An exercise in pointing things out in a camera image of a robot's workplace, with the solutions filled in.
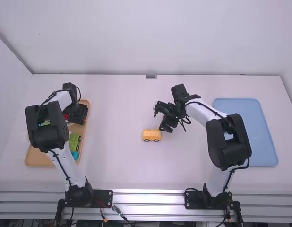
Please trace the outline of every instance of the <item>yellow toy car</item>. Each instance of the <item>yellow toy car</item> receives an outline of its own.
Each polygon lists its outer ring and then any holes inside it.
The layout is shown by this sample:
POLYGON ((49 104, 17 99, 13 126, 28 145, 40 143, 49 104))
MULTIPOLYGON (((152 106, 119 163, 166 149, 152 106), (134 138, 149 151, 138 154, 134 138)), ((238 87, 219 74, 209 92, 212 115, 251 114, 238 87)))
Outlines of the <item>yellow toy car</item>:
POLYGON ((158 142, 162 139, 162 133, 159 129, 144 129, 142 140, 145 142, 149 142, 153 140, 154 142, 158 142))

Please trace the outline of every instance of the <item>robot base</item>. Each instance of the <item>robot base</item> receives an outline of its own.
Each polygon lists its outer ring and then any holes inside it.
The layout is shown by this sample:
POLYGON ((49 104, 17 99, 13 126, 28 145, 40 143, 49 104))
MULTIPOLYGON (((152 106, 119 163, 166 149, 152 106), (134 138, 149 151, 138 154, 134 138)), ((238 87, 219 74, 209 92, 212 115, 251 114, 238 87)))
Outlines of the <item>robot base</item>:
POLYGON ((216 197, 211 197, 205 191, 185 191, 185 208, 189 210, 213 209, 224 210, 233 203, 232 193, 223 192, 216 197))
POLYGON ((99 208, 111 208, 112 207, 112 190, 95 190, 94 189, 94 199, 88 206, 80 206, 78 204, 72 204, 71 202, 65 202, 64 207, 92 207, 99 208))

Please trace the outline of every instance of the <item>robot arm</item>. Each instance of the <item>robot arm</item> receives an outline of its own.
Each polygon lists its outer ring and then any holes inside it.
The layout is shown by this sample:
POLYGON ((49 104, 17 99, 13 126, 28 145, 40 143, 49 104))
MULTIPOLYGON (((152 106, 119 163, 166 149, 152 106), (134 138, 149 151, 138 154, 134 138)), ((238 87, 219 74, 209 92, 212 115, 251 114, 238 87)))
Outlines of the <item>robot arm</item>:
POLYGON ((63 84, 62 90, 53 92, 41 105, 25 108, 32 146, 45 153, 61 173, 66 200, 82 206, 93 199, 93 190, 69 150, 69 131, 64 115, 73 123, 84 124, 87 113, 87 106, 77 102, 77 86, 71 83, 63 84))
POLYGON ((187 93, 183 84, 174 86, 171 91, 174 104, 158 101, 154 106, 155 116, 158 112, 164 114, 159 129, 172 132, 172 128, 176 128, 180 120, 187 117, 194 118, 206 128, 209 156, 216 168, 213 168, 204 188, 211 197, 216 197, 225 191, 232 175, 230 172, 243 165, 251 156, 242 117, 237 113, 226 114, 215 110, 200 96, 187 93), (233 138, 226 139, 225 133, 233 135, 233 138))

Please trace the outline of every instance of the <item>metal rail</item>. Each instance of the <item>metal rail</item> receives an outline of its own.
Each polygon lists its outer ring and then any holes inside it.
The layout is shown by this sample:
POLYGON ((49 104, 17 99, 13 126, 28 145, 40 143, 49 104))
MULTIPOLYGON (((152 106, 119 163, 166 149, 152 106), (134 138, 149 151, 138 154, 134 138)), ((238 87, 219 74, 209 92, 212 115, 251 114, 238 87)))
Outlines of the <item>metal rail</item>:
MULTIPOLYGON (((139 221, 216 221, 222 210, 187 210, 181 190, 114 190, 113 202, 128 218, 139 221)), ((0 218, 54 219, 64 192, 0 192, 0 218)), ((292 223, 292 194, 233 194, 245 222, 292 223)), ((122 220, 104 209, 108 220, 122 220)), ((65 208, 68 219, 71 208, 65 208)), ((73 219, 101 220, 98 208, 75 208, 73 219)))

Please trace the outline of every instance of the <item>wooden tray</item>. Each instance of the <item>wooden tray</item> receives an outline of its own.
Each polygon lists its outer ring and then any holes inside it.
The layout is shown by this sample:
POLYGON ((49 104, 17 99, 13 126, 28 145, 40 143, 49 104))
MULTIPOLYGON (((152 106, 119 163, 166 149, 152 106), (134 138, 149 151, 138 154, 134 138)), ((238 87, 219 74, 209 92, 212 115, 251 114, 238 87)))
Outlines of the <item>wooden tray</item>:
MULTIPOLYGON (((79 148, 79 158, 76 160, 76 163, 78 164, 81 158, 81 152, 84 142, 84 135, 85 135, 85 128, 87 125, 88 116, 90 113, 90 104, 87 100, 81 100, 79 102, 80 104, 85 104, 88 107, 88 114, 85 120, 84 125, 78 125, 73 124, 69 126, 69 131, 74 132, 76 134, 79 134, 82 137, 82 140, 80 142, 81 146, 79 148)), ((32 145, 29 145, 28 152, 25 158, 25 165, 26 166, 32 166, 32 167, 54 167, 53 162, 42 152, 40 152, 39 149, 34 148, 32 145)))

